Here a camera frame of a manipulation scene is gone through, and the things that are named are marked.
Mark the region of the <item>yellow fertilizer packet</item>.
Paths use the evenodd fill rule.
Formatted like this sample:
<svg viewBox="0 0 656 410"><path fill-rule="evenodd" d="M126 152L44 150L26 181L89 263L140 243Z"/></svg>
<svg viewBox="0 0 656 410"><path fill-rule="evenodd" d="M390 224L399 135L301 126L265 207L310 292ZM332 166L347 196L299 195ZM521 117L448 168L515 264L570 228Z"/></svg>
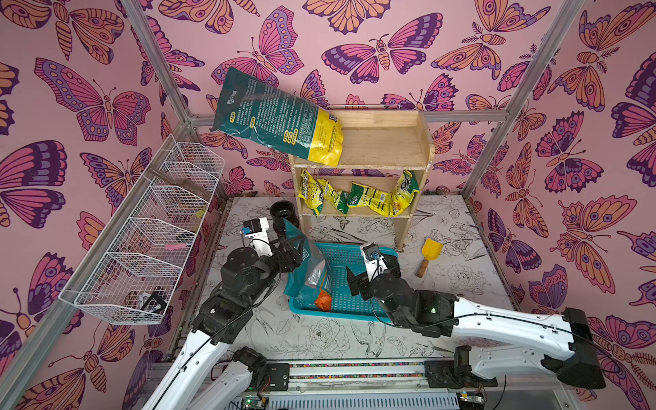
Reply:
<svg viewBox="0 0 656 410"><path fill-rule="evenodd" d="M314 215L320 215L323 210L325 189L326 181L324 179L315 179L308 170L302 170L298 197L304 201Z"/></svg>

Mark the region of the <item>large green yellow fertilizer bag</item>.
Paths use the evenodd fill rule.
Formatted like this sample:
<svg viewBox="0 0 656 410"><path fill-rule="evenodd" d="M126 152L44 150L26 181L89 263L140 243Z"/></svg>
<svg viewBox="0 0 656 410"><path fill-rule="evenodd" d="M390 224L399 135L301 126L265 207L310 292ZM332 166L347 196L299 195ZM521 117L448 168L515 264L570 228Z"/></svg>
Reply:
<svg viewBox="0 0 656 410"><path fill-rule="evenodd" d="M227 72L211 131L327 167L343 154L343 127L334 114L236 68Z"/></svg>

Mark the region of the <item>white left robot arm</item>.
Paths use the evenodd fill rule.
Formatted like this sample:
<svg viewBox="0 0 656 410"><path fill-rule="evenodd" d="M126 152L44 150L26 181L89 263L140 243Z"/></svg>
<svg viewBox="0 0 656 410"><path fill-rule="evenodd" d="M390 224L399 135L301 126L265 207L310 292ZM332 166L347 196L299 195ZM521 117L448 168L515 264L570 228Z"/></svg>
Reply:
<svg viewBox="0 0 656 410"><path fill-rule="evenodd" d="M201 305L186 342L152 393L146 409L226 409L239 395L263 380L266 358L252 348L233 354L227 367L208 386L206 377L232 347L239 333L277 285L278 276L302 264L303 235L273 240L259 254L234 249L222 266L222 282Z"/></svg>

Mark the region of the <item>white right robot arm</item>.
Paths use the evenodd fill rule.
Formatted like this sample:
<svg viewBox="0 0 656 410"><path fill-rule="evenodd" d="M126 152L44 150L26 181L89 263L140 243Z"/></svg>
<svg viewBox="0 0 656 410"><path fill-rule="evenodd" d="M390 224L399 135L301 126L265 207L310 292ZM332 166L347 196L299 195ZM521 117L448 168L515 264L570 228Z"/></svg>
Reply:
<svg viewBox="0 0 656 410"><path fill-rule="evenodd" d="M562 384L599 390L606 386L598 350L584 311L526 314L472 302L434 290L415 290L393 256L365 258L363 273L346 271L350 293L381 308L387 324L427 338L483 338L491 348L459 346L450 377L459 387L498 377L545 373Z"/></svg>

